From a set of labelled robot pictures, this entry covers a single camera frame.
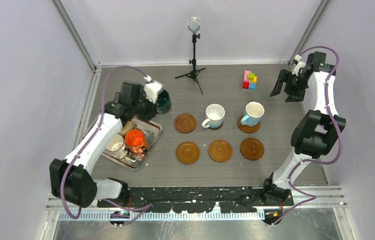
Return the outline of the dark green mug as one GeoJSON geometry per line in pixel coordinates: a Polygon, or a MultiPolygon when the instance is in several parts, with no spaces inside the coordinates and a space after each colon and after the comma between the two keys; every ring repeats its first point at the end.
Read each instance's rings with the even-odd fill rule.
{"type": "Polygon", "coordinates": [[[171,110],[172,102],[169,95],[169,92],[167,90],[163,90],[157,98],[156,101],[156,111],[160,115],[164,115],[168,113],[171,110]]]}

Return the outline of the light blue mug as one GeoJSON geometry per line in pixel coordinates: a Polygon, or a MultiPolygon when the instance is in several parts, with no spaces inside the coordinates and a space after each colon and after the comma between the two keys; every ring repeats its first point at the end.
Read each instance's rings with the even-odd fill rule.
{"type": "Polygon", "coordinates": [[[264,106],[259,102],[249,102],[241,117],[240,124],[243,126],[254,127],[260,123],[262,116],[265,113],[264,106]]]}

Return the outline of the brown wooden coaster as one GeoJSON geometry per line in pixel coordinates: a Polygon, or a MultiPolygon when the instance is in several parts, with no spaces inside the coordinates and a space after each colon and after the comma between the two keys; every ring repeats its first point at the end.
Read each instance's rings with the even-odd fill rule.
{"type": "Polygon", "coordinates": [[[185,165],[194,164],[200,157],[199,147],[192,141],[180,143],[176,148],[176,158],[185,165]]]}
{"type": "Polygon", "coordinates": [[[226,140],[218,139],[208,147],[208,154],[217,163],[227,162],[233,154],[233,148],[226,140]]]}
{"type": "Polygon", "coordinates": [[[237,126],[242,132],[247,133],[247,134],[253,134],[253,133],[256,133],[260,129],[261,127],[260,122],[254,126],[242,125],[241,124],[242,118],[243,118],[243,115],[240,115],[237,119],[237,126]]]}
{"type": "Polygon", "coordinates": [[[174,120],[175,129],[182,134],[191,133],[195,130],[196,126],[196,118],[190,113],[182,113],[174,120]]]}
{"type": "Polygon", "coordinates": [[[246,138],[240,143],[241,155],[250,161],[256,161],[263,157],[265,148],[263,143],[256,138],[246,138]]]}

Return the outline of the white mug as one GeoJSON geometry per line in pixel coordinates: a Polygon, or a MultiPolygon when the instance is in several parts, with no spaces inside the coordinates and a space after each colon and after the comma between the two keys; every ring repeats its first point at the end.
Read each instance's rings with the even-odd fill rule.
{"type": "Polygon", "coordinates": [[[225,109],[220,104],[210,104],[205,110],[205,120],[201,126],[205,129],[217,129],[223,125],[225,109]]]}

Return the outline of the dark walnut coaster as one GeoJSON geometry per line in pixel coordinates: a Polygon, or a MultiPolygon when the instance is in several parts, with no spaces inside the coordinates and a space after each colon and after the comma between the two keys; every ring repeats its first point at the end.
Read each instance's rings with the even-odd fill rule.
{"type": "Polygon", "coordinates": [[[220,128],[222,128],[223,125],[224,125],[224,123],[222,122],[219,126],[217,126],[217,127],[208,127],[208,129],[209,130],[213,130],[213,131],[219,130],[220,128]]]}

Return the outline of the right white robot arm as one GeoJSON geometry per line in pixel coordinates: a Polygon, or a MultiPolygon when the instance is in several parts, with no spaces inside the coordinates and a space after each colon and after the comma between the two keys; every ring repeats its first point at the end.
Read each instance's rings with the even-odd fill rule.
{"type": "Polygon", "coordinates": [[[287,94],[286,102],[302,102],[306,93],[309,110],[294,129],[291,152],[282,166],[263,183],[261,200],[266,205],[284,202],[290,195],[292,184],[311,162],[326,156],[346,126],[346,119],[339,116],[334,101],[334,83],[337,65],[326,63],[326,54],[315,51],[306,61],[294,57],[291,70],[279,72],[270,96],[287,94]]]}

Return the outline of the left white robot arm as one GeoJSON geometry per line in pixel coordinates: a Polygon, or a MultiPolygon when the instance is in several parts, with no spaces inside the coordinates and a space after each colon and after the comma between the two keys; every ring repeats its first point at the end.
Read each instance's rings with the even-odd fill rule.
{"type": "Polygon", "coordinates": [[[115,206],[128,203],[126,183],[117,179],[94,180],[92,170],[110,141],[134,117],[150,120],[157,114],[156,102],[164,87],[152,80],[146,84],[124,82],[114,100],[103,108],[90,131],[63,160],[49,165],[51,193],[67,203],[81,208],[93,201],[109,199],[115,206]]]}

